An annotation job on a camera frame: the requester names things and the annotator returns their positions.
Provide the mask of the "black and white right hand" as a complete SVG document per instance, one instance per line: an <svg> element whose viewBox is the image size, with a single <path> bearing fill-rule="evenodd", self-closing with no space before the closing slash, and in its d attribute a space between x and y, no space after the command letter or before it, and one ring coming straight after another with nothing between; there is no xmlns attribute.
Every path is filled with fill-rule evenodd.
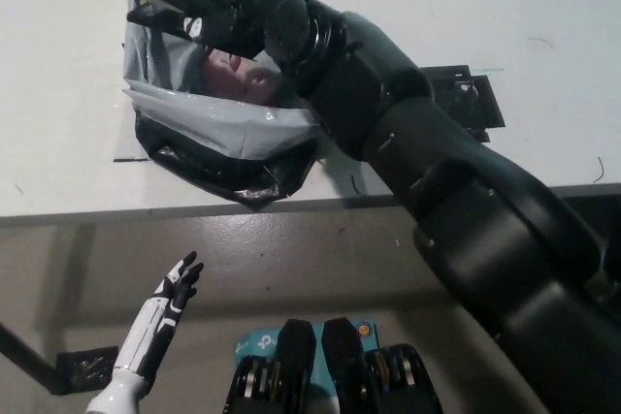
<svg viewBox="0 0 621 414"><path fill-rule="evenodd" d="M182 30L190 41L244 58L265 46L266 0L206 0L202 11L186 13Z"/></svg>

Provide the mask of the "white and black left hand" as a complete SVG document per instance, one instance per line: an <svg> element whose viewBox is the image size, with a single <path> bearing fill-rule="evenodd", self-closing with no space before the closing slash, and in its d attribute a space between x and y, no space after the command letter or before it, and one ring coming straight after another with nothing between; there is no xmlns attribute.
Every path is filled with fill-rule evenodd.
<svg viewBox="0 0 621 414"><path fill-rule="evenodd" d="M203 263L190 252L164 276L145 300L114 363L152 384L188 301L196 294Z"/></svg>

